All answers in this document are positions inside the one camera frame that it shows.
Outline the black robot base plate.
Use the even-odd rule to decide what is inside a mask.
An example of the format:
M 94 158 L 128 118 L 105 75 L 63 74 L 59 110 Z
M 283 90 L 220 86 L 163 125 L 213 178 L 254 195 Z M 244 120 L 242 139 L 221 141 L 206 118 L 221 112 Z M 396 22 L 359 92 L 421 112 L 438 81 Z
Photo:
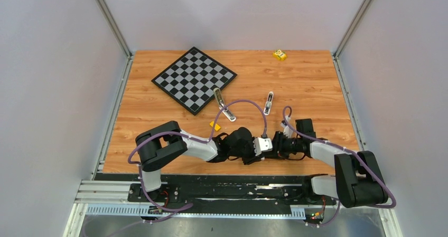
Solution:
M 146 214 L 243 216 L 292 214 L 293 207 L 320 211 L 334 199 L 311 195 L 305 176 L 292 175 L 162 175 L 161 187 L 144 192 L 130 184 L 127 200 Z

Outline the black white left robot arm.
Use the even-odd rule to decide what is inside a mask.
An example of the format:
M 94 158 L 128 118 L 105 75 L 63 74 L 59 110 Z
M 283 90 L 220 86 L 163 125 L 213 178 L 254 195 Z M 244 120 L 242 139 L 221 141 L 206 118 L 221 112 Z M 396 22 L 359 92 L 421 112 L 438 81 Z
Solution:
M 181 155 L 199 158 L 209 163 L 242 159 L 245 165 L 264 159 L 264 153 L 273 148 L 266 136 L 254 137 L 240 127 L 231 134 L 225 132 L 210 140 L 182 130 L 176 121 L 148 130 L 135 138 L 140 161 L 143 187 L 141 194 L 150 202 L 162 195 L 161 169 Z

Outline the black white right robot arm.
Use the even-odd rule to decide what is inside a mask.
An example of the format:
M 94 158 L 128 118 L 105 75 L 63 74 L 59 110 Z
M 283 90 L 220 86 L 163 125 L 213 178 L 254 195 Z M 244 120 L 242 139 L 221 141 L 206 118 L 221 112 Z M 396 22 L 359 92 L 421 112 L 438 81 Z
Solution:
M 291 155 L 303 154 L 334 168 L 334 175 L 316 174 L 305 179 L 302 198 L 315 204 L 328 196 L 336 198 L 346 208 L 385 204 L 389 195 L 375 155 L 370 151 L 353 152 L 323 138 L 317 138 L 311 119 L 281 122 L 283 131 L 275 133 L 270 154 L 290 160 Z

